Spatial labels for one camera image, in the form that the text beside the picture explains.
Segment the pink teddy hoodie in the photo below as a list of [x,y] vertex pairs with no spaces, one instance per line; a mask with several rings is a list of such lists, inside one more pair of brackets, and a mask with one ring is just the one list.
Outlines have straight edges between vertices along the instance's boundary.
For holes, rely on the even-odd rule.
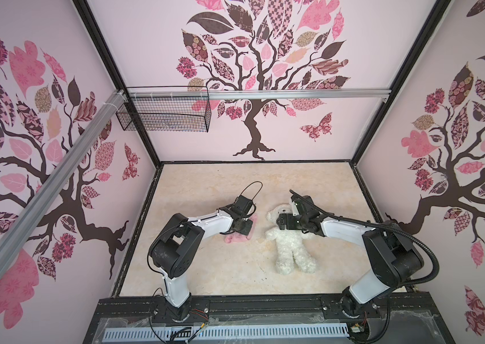
[[250,227],[250,231],[248,232],[247,235],[241,234],[239,232],[234,232],[232,234],[228,234],[224,238],[224,243],[226,244],[232,244],[232,243],[242,243],[242,242],[248,242],[252,239],[252,235],[255,232],[255,228],[258,222],[258,215],[254,214],[252,215],[248,220],[247,223],[252,223]]

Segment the white teddy bear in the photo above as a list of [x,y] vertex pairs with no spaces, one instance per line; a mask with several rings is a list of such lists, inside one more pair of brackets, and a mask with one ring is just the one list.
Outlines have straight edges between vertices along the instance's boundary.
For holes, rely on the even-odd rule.
[[289,204],[281,204],[269,211],[266,215],[268,222],[275,226],[265,232],[265,238],[274,241],[277,247],[275,269],[281,275],[289,275],[298,266],[301,272],[313,274],[318,268],[318,263],[307,251],[304,240],[310,239],[311,234],[304,234],[295,230],[281,229],[277,225],[281,215],[292,215],[292,207]]

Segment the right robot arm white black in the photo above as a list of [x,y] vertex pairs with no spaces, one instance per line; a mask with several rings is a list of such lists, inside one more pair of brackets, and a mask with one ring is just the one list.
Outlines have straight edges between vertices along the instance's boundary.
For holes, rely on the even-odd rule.
[[424,260],[406,232],[395,225],[349,219],[319,209],[310,196],[292,195],[291,210],[275,220],[281,230],[341,239],[366,250],[371,269],[347,287],[340,301],[346,316],[355,318],[364,305],[401,288]]

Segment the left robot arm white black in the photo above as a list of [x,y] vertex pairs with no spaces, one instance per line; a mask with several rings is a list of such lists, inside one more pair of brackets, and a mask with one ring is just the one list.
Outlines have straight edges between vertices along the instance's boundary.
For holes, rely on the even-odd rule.
[[191,266],[202,241],[215,235],[240,234],[247,237],[252,229],[250,219],[256,206],[252,199],[238,196],[234,202],[204,216],[174,214],[151,243],[147,263],[152,272],[162,276],[166,301],[176,309],[189,298],[185,273]]

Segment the back aluminium rail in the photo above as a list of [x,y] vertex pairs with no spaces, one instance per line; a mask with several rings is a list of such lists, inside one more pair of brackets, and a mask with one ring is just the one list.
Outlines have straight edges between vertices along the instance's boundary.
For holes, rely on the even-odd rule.
[[181,98],[191,97],[199,100],[262,100],[262,99],[335,99],[335,98],[381,98],[387,99],[391,94],[389,89],[338,89],[338,90],[221,90],[221,91],[173,91],[131,89],[129,95],[133,98],[150,97]]

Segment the aluminium rail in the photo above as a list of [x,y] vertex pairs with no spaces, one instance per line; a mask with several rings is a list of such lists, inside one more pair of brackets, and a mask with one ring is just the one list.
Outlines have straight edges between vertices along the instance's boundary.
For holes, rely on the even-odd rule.
[[84,155],[89,152],[106,123],[125,101],[125,91],[116,90],[111,94],[99,109],[97,118],[88,124],[84,134],[74,143],[66,157],[46,180],[42,189],[23,209],[12,228],[0,240],[0,279],[58,197],[70,176],[73,175]]
[[129,95],[133,98],[150,97],[181,98],[191,97],[199,100],[262,100],[262,99],[335,99],[335,98],[381,98],[387,99],[391,94],[389,89],[338,89],[338,90],[221,90],[221,91],[173,91],[131,89]]

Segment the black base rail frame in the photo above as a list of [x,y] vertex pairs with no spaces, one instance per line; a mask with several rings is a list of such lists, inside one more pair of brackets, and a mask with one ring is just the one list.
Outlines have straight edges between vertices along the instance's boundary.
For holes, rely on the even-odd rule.
[[339,294],[194,296],[186,315],[174,319],[164,297],[111,298],[99,301],[85,343],[102,343],[107,328],[204,325],[347,325],[348,338],[257,340],[250,343],[452,343],[432,297],[426,292],[394,293],[375,300],[349,318]]

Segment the left aluminium rail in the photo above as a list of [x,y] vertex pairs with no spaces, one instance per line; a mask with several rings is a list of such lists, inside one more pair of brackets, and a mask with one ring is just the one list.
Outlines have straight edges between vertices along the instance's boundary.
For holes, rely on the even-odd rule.
[[23,209],[12,228],[0,240],[0,279],[58,197],[70,176],[73,175],[84,155],[89,152],[106,123],[125,101],[125,91],[116,90],[111,94],[99,109],[97,118],[88,124],[84,134],[74,143],[66,157],[46,180],[42,189]]

